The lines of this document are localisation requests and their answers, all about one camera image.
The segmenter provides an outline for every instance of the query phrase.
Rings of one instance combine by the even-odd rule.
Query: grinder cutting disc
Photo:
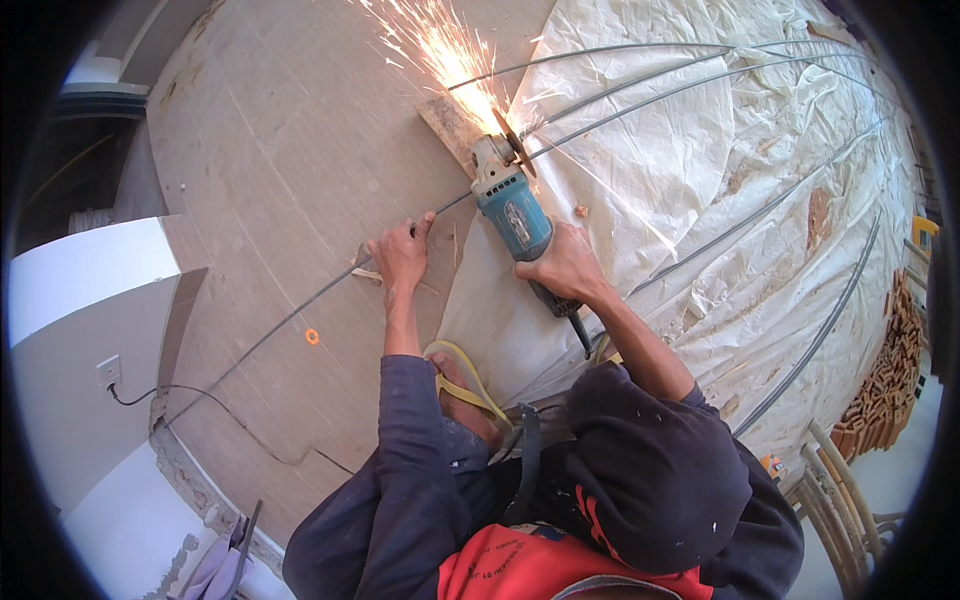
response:
[[[516,157],[519,159],[520,164],[527,170],[527,173],[530,174],[534,179],[537,178],[537,169],[534,168],[534,164],[530,161],[530,157],[527,155],[526,149],[523,148],[523,142],[520,141],[520,138],[516,136],[514,130],[510,129],[510,126],[507,125],[507,119],[500,113],[496,108],[493,109],[493,116],[496,117],[496,122],[499,124],[500,129],[503,130],[503,135],[507,138],[507,142],[510,144],[510,147],[516,152]]]

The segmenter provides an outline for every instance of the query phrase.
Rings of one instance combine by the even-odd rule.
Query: man's left hand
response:
[[[396,294],[412,295],[426,273],[426,236],[437,213],[428,212],[414,223],[404,219],[393,229],[367,242],[367,250],[376,261],[386,286],[385,301]]]

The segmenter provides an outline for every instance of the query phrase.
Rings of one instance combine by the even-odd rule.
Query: beige tile floor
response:
[[[528,60],[549,0],[455,1],[497,43],[499,65]],[[359,4],[226,0],[170,59],[148,105],[171,212],[188,214],[209,274],[174,382],[205,388],[293,308],[341,272],[360,243],[436,208],[469,181],[414,105],[436,86],[386,64]],[[520,73],[505,78],[510,93]],[[473,206],[441,215],[417,293],[420,341],[440,324]],[[304,332],[312,327],[320,343]],[[376,444],[381,291],[351,277],[286,324],[173,429],[242,511],[265,505],[281,544]],[[168,418],[194,399],[176,391]]]

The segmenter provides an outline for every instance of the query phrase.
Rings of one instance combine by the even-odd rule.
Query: blue angle grinder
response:
[[[473,144],[473,166],[477,170],[477,179],[470,189],[476,198],[477,208],[493,222],[514,260],[529,262],[539,258],[546,250],[553,236],[553,226],[530,192],[530,182],[520,168],[522,165],[532,177],[537,176],[523,143],[510,129],[503,115],[497,110],[493,113],[503,134],[486,134]],[[560,298],[533,279],[530,280],[530,287],[554,317],[570,319],[577,337],[584,345],[586,357],[590,358],[593,347],[584,322],[577,314],[583,303]]]

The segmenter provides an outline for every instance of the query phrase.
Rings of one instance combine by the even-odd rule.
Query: white plastic sheet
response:
[[[743,47],[614,93],[546,125],[527,144],[535,151],[682,84],[782,60],[746,46],[812,39],[811,30],[852,47],[824,41],[763,50],[865,51],[815,0],[560,0],[535,57],[628,42]],[[527,70],[511,115],[515,123],[536,123],[599,91],[716,51],[620,50],[537,65]],[[853,57],[816,62],[821,66],[762,67],[636,110],[539,158],[535,189],[548,214],[588,228],[605,275],[627,297],[805,178],[768,214],[627,299],[734,427],[812,341],[879,215],[879,238],[835,331],[745,438],[757,453],[788,459],[811,418],[830,426],[839,417],[869,368],[882,339],[884,293],[902,262],[913,190],[920,189],[905,113],[862,85],[896,98],[878,67]],[[588,207],[586,219],[575,217],[578,204]],[[553,319],[512,268],[495,230],[478,214],[439,332],[464,348],[505,406],[565,389],[584,369],[569,323]],[[587,325],[601,327],[593,317]]]

